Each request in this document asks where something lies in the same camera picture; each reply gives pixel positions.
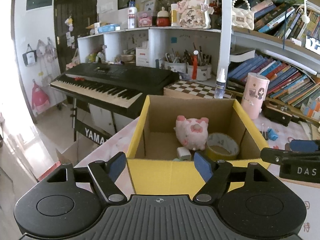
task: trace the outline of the pink backpack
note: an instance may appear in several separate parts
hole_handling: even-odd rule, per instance
[[[50,107],[48,95],[33,80],[31,106],[32,110],[36,108],[37,112],[43,112]]]

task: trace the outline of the tape roll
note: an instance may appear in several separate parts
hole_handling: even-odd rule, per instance
[[[233,161],[239,154],[239,146],[224,133],[212,133],[208,136],[205,154],[213,161]]]

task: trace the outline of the pig plush toy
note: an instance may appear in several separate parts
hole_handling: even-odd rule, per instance
[[[189,150],[204,150],[208,138],[209,119],[186,119],[179,115],[176,120],[176,136],[178,141]]]

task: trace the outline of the white handbag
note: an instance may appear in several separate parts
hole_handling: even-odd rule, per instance
[[[247,0],[243,0],[248,9],[235,8],[235,3],[238,0],[232,1],[232,26],[246,28],[249,30],[254,29],[254,12],[250,10],[250,4]]]

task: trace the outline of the black keyboard piano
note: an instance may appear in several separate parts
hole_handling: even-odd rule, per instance
[[[163,88],[178,79],[178,73],[170,70],[82,63],[58,76],[50,86],[134,119],[140,115],[147,95],[163,95]]]

